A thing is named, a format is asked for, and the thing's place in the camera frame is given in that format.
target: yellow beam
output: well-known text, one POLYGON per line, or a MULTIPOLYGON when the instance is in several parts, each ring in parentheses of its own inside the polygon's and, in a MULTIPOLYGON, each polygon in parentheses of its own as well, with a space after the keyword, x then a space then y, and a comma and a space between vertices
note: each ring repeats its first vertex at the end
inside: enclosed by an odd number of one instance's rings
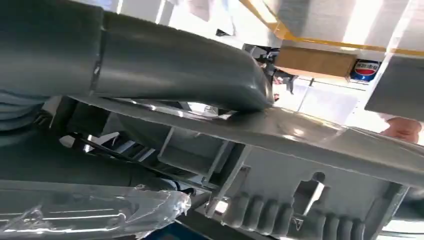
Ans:
MULTIPOLYGON (((269 11, 269 14, 273 16, 273 20, 265 19, 263 15, 261 15, 260 11, 252 4, 251 1, 262 1, 262 0, 239 0, 252 14, 254 14, 263 24, 265 24, 279 39, 282 40, 290 40, 298 43, 314 43, 314 44, 322 44, 334 47, 344 47, 344 48, 353 48, 353 49, 362 49, 362 50, 370 50, 370 51, 378 51, 378 52, 386 52, 386 48, 382 46, 372 46, 372 45, 362 45, 362 44, 352 44, 345 43, 339 41, 328 41, 323 39, 316 38, 308 38, 308 37, 297 37, 294 36, 290 30, 286 27, 286 25, 280 21, 278 17, 274 15, 274 13, 268 8, 268 6, 264 3, 269 11)), ((396 54, 405 54, 405 55, 414 55, 414 56, 422 56, 424 57, 424 51, 418 50, 408 50, 401 48, 392 49, 393 53, 396 54)))

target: blue label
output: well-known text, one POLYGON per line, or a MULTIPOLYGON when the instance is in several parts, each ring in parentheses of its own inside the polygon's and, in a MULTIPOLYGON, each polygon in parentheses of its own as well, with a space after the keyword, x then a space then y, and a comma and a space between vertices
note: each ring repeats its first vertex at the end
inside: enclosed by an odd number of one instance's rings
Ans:
POLYGON ((350 79, 370 82, 376 76, 380 64, 380 61, 358 59, 350 72, 350 79))

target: gray plastic pipe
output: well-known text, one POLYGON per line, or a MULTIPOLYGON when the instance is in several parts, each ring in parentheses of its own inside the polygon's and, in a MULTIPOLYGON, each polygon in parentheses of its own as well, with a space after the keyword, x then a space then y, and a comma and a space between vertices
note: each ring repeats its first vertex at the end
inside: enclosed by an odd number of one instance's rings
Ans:
POLYGON ((14 0, 0 13, 0 89, 33 96, 190 101, 237 111, 273 103, 246 52, 68 0, 14 0))

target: plastic wrap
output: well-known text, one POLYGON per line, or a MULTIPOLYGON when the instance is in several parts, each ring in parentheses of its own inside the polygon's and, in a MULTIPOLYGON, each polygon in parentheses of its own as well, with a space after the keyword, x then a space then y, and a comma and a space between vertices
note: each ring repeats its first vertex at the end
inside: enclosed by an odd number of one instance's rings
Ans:
POLYGON ((144 238, 190 208, 179 191, 0 180, 0 239, 144 238))

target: cardboard box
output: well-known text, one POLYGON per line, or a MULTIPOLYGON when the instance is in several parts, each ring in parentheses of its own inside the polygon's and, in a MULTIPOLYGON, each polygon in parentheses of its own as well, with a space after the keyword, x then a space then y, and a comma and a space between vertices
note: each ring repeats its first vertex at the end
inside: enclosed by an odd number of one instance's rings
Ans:
POLYGON ((352 54, 284 46, 274 65, 292 75, 349 81, 355 61, 352 54))

